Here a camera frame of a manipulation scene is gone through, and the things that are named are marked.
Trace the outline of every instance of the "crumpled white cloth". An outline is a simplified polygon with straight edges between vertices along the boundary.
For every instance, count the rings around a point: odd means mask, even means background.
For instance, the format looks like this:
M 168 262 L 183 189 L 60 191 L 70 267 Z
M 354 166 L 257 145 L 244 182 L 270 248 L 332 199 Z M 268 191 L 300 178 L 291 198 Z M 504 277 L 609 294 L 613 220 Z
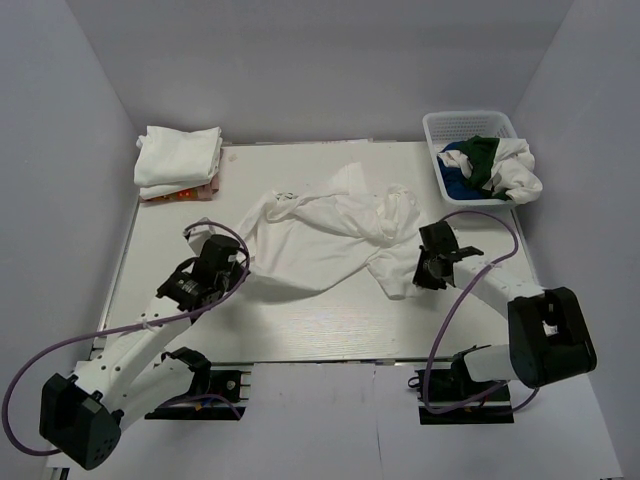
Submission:
M 199 187 L 218 173 L 222 137 L 220 128 L 180 132 L 164 127 L 147 127 L 136 145 L 140 155 L 133 181 L 144 199 Z
M 459 150 L 447 150 L 438 154 L 447 167 L 458 167 L 465 178 L 471 176 L 473 167 L 467 156 Z M 491 167 L 491 179 L 483 186 L 486 190 L 502 192 L 518 204 L 533 202 L 542 193 L 542 182 L 533 174 L 535 158 L 526 140 L 501 138 Z
M 367 267 L 398 299 L 418 292 L 418 229 L 427 223 L 412 192 L 394 184 L 376 197 L 352 163 L 299 195 L 266 193 L 236 231 L 251 253 L 252 281 L 322 292 Z

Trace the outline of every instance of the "white plastic basket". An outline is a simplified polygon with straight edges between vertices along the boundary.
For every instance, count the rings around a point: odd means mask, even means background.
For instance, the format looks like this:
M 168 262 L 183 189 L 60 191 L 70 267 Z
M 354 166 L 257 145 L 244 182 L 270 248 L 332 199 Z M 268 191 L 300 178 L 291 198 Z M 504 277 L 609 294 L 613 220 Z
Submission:
M 427 136 L 429 152 L 442 197 L 457 207 L 513 208 L 512 200 L 455 200 L 447 193 L 438 166 L 438 153 L 451 142 L 468 140 L 474 135 L 481 137 L 518 138 L 509 117 L 501 112 L 474 110 L 467 112 L 428 113 L 422 119 Z

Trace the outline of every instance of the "gray wall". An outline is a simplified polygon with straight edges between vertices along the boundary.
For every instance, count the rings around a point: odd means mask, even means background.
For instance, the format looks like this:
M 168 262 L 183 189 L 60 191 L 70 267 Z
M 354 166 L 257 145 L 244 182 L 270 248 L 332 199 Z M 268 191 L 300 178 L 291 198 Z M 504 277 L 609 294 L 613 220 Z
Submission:
M 0 2 L 0 391 L 29 357 L 95 329 L 136 192 L 135 132 L 64 0 Z M 87 345 L 36 364 L 12 402 L 16 434 L 43 448 L 40 390 Z M 0 434 L 0 476 L 43 460 Z
M 422 139 L 512 113 L 571 0 L 68 0 L 138 131 Z
M 640 478 L 640 3 L 576 0 L 514 115 L 544 184 L 522 209 L 542 280 L 576 290 L 625 478 Z

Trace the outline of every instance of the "green cloth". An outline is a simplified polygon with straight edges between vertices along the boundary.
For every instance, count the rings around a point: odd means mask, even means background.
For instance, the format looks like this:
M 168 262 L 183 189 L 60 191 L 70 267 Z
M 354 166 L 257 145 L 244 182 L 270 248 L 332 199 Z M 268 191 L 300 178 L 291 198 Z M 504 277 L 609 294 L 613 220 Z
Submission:
M 491 180 L 491 168 L 493 167 L 498 143 L 500 143 L 499 138 L 484 138 L 476 135 L 466 142 L 461 142 L 456 146 L 456 150 L 460 150 L 469 158 L 469 163 L 473 168 L 471 176 L 466 182 L 468 188 L 481 192 L 487 198 L 509 200 L 505 192 L 494 194 L 482 188 Z

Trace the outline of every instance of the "white table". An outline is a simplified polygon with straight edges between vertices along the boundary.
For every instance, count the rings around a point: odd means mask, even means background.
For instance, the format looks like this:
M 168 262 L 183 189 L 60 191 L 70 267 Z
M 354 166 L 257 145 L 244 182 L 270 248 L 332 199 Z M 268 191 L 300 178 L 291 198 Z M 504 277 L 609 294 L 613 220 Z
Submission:
M 427 155 L 424 143 L 226 148 L 214 201 L 141 205 L 108 326 L 133 321 L 158 285 L 191 255 L 181 237 L 185 225 L 208 216 L 233 227 L 265 190 L 299 191 L 350 162 L 362 162 L 374 192 L 402 183 L 414 191 L 429 219 L 438 220 L 446 207 Z M 513 225 L 510 213 L 501 217 Z M 512 247 L 510 236 L 489 220 L 453 223 L 463 246 L 491 256 Z M 531 280 L 522 251 L 505 268 Z M 307 299 L 265 302 L 239 294 L 201 317 L 173 346 L 187 345 L 213 361 L 230 363 L 425 358 L 458 293 L 448 289 L 391 301 L 362 271 Z M 506 332 L 504 319 L 469 298 L 440 353 L 504 343 Z M 47 465 L 71 467 L 69 480 L 597 480 L 620 475 L 586 376 L 545 387 L 513 425 L 420 426 L 415 392 L 406 388 L 410 375 L 407 366 L 261 364 L 252 374 L 247 412 L 239 423 L 139 421 L 92 472 L 62 455 Z M 517 382 L 510 389 L 516 403 L 527 394 Z
M 181 236 L 186 225 L 207 216 L 233 228 L 267 190 L 302 192 L 351 162 L 362 163 L 373 193 L 401 183 L 416 194 L 429 220 L 437 221 L 447 210 L 428 155 L 427 145 L 417 142 L 225 148 L 221 189 L 213 201 L 140 206 L 107 325 L 131 323 L 175 266 L 191 256 Z M 514 224 L 509 212 L 501 217 Z M 489 219 L 452 220 L 452 224 L 471 225 L 459 231 L 463 246 L 474 245 L 492 257 L 512 248 L 509 234 Z M 504 268 L 525 280 L 532 277 L 522 250 Z M 426 358 L 459 294 L 456 289 L 425 291 L 419 298 L 391 301 L 366 270 L 321 295 L 301 300 L 257 300 L 242 294 L 243 289 L 201 317 L 172 346 L 186 345 L 214 362 Z M 506 340 L 506 321 L 470 298 L 440 353 Z

